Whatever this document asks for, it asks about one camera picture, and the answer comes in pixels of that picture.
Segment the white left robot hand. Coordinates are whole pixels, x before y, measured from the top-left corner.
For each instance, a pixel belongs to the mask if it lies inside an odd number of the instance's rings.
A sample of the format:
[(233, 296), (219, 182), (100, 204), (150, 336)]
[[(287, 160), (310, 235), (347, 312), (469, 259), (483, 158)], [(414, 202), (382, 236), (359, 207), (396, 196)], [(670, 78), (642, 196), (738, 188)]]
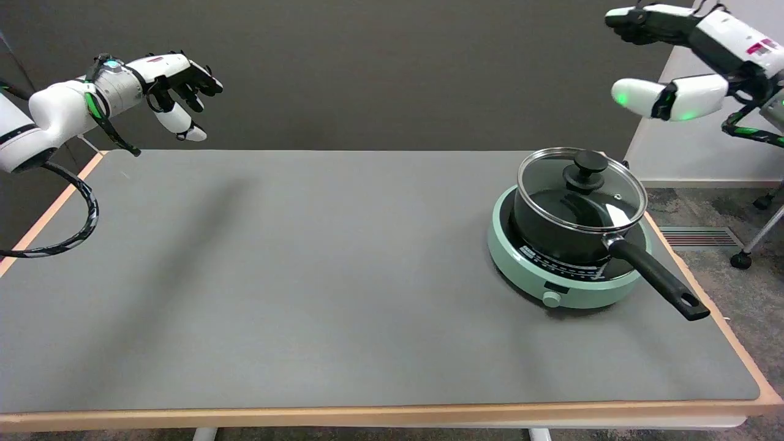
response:
[(201, 142), (207, 139), (204, 128), (194, 122), (191, 114), (171, 97), (173, 91), (195, 112), (205, 107), (199, 95), (215, 97), (224, 91), (208, 66), (189, 59), (182, 52), (149, 54), (125, 64), (141, 84), (143, 100), (154, 112), (159, 123), (179, 141)]

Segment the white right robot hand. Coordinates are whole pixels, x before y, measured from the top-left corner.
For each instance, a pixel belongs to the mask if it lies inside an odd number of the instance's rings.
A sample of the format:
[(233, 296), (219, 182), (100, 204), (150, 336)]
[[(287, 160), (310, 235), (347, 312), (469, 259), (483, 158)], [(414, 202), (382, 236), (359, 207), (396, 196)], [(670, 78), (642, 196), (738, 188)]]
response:
[(684, 47), (709, 73), (669, 83), (623, 78), (611, 87), (622, 108), (643, 118), (685, 122), (723, 108), (727, 97), (757, 106), (768, 101), (782, 71), (782, 45), (717, 4), (702, 16), (695, 9), (653, 3), (611, 9), (605, 25), (633, 45)]

